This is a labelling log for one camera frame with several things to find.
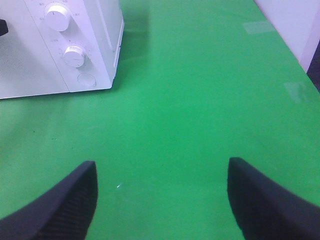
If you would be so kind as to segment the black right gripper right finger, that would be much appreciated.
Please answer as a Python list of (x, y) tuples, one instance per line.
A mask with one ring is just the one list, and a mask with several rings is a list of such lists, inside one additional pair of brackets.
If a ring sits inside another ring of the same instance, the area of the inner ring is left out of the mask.
[(282, 187), (240, 157), (231, 157), (227, 196), (246, 240), (318, 240), (320, 208)]

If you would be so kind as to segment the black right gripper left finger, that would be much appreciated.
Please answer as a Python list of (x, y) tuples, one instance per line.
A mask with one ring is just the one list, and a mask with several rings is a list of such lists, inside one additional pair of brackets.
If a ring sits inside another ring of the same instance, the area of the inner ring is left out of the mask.
[(0, 220), (2, 240), (84, 240), (97, 207), (97, 167), (84, 161), (43, 195)]

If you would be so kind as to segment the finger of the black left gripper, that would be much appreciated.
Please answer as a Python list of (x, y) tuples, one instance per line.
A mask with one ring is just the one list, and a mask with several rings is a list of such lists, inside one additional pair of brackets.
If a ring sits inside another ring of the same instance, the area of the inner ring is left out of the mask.
[(9, 32), (7, 22), (0, 19), (0, 36), (4, 36)]

